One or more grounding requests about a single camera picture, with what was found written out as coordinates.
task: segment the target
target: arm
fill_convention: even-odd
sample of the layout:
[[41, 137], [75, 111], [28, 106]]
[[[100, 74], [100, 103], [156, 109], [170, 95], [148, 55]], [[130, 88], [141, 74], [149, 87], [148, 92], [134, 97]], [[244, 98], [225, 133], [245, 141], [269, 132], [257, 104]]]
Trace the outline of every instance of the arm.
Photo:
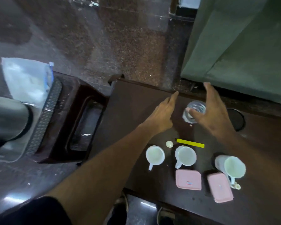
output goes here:
[[257, 179], [281, 200], [281, 162], [254, 148], [235, 132], [218, 92], [210, 83], [204, 83], [204, 86], [207, 91], [206, 113], [189, 109], [190, 114], [215, 136], [231, 155], [244, 162], [248, 175]]
[[83, 164], [47, 194], [62, 204], [73, 224], [103, 223], [146, 144], [154, 135], [172, 127], [170, 117], [177, 96], [175, 92], [161, 102], [144, 123]]

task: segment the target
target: white ball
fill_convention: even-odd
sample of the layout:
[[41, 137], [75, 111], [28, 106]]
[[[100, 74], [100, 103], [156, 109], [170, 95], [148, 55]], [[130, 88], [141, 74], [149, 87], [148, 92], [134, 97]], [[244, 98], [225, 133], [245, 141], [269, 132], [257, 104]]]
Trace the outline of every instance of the white ball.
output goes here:
[[172, 148], [174, 146], [173, 142], [171, 142], [170, 140], [167, 141], [165, 144], [167, 145], [168, 148]]

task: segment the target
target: dark brown table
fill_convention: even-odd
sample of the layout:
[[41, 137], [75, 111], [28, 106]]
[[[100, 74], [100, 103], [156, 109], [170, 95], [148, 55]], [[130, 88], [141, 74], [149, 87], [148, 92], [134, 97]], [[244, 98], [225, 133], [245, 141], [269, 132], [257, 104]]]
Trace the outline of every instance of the dark brown table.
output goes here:
[[[112, 95], [95, 134], [90, 158], [136, 128], [171, 93], [122, 79], [113, 82]], [[226, 153], [226, 150], [199, 125], [190, 127], [183, 121], [184, 108], [195, 99], [197, 98], [190, 95], [179, 95], [172, 115], [173, 128], [155, 136], [148, 144], [162, 147], [166, 155], [165, 161], [149, 171], [144, 150], [125, 188], [146, 200], [172, 205], [222, 224], [281, 224], [281, 204], [266, 186], [261, 186], [256, 181], [254, 176], [245, 175], [237, 180], [242, 188], [232, 190], [233, 201], [222, 204], [214, 202], [206, 175], [215, 171], [211, 162], [214, 154]], [[247, 113], [240, 107], [231, 108], [241, 110], [246, 118], [247, 125], [239, 133], [265, 153], [270, 153], [281, 160], [281, 118]], [[174, 142], [177, 137], [205, 144], [205, 148], [192, 147], [197, 153], [195, 165], [181, 167], [198, 170], [202, 174], [201, 191], [176, 187], [174, 151], [178, 144], [169, 149], [165, 142], [168, 140]]]

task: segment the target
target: white cup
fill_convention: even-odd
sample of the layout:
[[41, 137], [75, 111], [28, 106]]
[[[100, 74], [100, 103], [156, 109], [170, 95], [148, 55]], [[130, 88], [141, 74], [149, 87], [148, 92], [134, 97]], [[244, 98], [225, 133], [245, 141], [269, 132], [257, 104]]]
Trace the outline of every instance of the white cup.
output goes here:
[[214, 164], [226, 175], [230, 187], [240, 189], [240, 185], [236, 183], [235, 179], [243, 177], [246, 173], [246, 165], [240, 159], [235, 156], [219, 155], [215, 158]]
[[177, 159], [176, 169], [179, 169], [182, 165], [191, 166], [197, 160], [195, 151], [188, 146], [179, 146], [175, 151], [175, 157]]
[[153, 165], [160, 165], [165, 160], [165, 152], [161, 147], [153, 145], [148, 147], [146, 151], [146, 158], [150, 163], [149, 170], [152, 170]]

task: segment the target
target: pink container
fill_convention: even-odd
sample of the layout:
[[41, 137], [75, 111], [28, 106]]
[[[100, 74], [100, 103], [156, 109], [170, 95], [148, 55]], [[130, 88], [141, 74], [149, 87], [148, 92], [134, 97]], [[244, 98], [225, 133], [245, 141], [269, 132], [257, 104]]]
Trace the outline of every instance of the pink container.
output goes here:
[[207, 180], [215, 202], [223, 203], [233, 200], [232, 190], [225, 174], [211, 174], [207, 176]]
[[201, 174], [196, 170], [176, 170], [176, 186], [180, 189], [201, 190]]

